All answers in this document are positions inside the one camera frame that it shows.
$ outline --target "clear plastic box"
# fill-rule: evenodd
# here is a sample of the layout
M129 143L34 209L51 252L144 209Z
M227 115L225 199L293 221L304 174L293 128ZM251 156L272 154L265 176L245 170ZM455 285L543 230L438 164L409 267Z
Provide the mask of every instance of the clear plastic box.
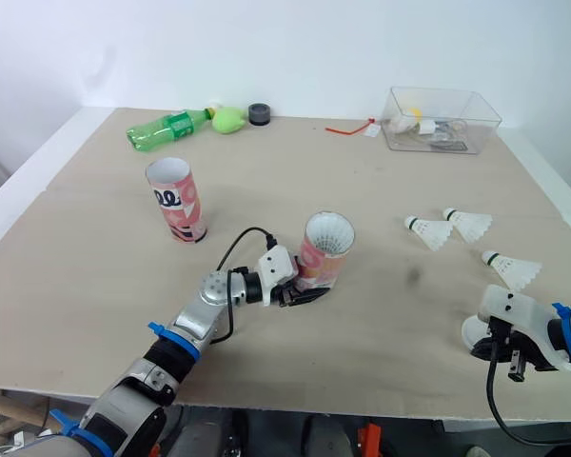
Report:
M501 121L477 92L391 88L381 126L394 150L478 154Z

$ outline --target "black cable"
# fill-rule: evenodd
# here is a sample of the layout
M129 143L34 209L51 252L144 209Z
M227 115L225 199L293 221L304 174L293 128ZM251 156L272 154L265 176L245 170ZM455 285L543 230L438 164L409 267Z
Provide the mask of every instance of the black cable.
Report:
M571 438L564 439L564 440L545 440L545 441L536 441L530 440L528 438L523 438L520 435L514 433L510 428L505 424L501 415L497 411L497 406L495 405L495 397L493 395L493 385L495 383L495 371L497 369L497 360L499 357L499 350L500 344L499 341L493 341L492 348L491 348L491 363L488 367L488 374L486 375L486 399L488 400L488 406L491 408L491 412L493 413L493 417L497 421L499 427L503 430L503 432L509 436L514 441L521 443L523 445L528 446L571 446Z
M42 420L42 426L40 426L40 430L38 430L38 433L41 433L47 427L47 420L49 419L49 411L50 411L50 397L47 397L47 406L45 407L45 415Z
M275 240L275 237L271 233L269 233L267 230L265 230L264 228L262 228L262 227L246 228L244 231L239 233L239 236L237 238L235 238L235 241L232 242L232 244L230 245L230 248L228 248L225 255L222 257L222 260L218 264L218 267L216 268L217 271L220 271L220 269L222 269L222 266L225 264L226 259L228 258L228 256L232 252L232 250L235 249L235 246L237 246L237 244L241 241L241 239L244 236L246 236L248 233L250 233L251 231L260 231L266 237L266 249L271 249L273 246L275 246L277 244L277 240ZM226 274L226 299L228 302L228 332L226 333L226 335L221 336L220 338L214 338L213 340L211 340L212 345L215 345L216 343L222 343L223 341L227 340L228 338L230 338L230 335L232 335L232 333L234 331L232 299L230 297L230 275L231 275L231 273L232 273L232 271L229 270L228 273Z
M228 307L228 332L226 335L221 336L220 338L214 338L211 340L211 345L215 345L216 343L222 343L230 338L232 332L234 330L234 319L233 319L233 312L232 312L232 298L230 297L230 276L232 275L232 270L226 272L226 302Z
M244 231L242 231L239 236L237 238L235 238L235 241L232 242L232 245L230 245L230 248L228 248L228 250L226 251L226 254L224 255L224 257L222 258L222 260L220 261L220 264L218 264L218 267L216 268L217 270L220 270L222 268L222 265L225 264L226 259L228 258L228 256L230 255L230 253L232 252L233 249L235 249L235 246L237 246L237 243L239 243L241 241L241 239L246 236L248 233L250 233L251 231L260 231L262 234L264 234L266 236L266 240L268 241L269 237L273 237L273 235L271 235L268 231L266 231L263 228L260 227L250 227L250 228L246 228Z

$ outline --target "wooden table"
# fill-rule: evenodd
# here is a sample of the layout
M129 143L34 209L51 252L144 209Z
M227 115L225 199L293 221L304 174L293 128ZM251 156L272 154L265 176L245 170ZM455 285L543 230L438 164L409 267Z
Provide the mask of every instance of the wooden table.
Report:
M147 322L175 315L242 229L295 250L321 209L356 229L336 287L307 306L238 308L235 334L206 351L180 401L488 418L487 363L461 339L486 286L501 284L480 253L543 262L525 293L571 307L571 228L498 137L479 156L397 152L381 135L324 131L357 121L275 118L135 151L125 130L161 114L116 110L0 241L0 387L99 395L154 340ZM169 236L149 191L145 168L166 156L192 166L209 226L198 245ZM404 217L440 219L447 207L491 213L493 226L474 245L454 233L431 252ZM230 264L262 252L250 236ZM529 372L517 385L502 368L503 416L571 420L571 373Z

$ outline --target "white backdrop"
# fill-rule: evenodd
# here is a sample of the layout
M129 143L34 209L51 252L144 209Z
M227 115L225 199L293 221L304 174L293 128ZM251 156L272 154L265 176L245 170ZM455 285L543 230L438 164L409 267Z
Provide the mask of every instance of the white backdrop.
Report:
M81 105L381 114L390 86L472 89L571 185L571 0L0 0L0 161Z

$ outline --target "red string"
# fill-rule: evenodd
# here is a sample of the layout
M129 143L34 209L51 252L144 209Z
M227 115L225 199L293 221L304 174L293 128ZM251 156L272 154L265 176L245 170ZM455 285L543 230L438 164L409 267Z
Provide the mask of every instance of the red string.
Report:
M364 125L362 125L359 129L355 129L353 131L336 130L336 129L331 129L330 127L326 127L325 129L327 131L331 131L333 133L340 133L341 135L353 135L353 134L357 133L358 131L365 129L370 124L374 124L374 122L375 122L374 117L369 117L368 122L366 122Z

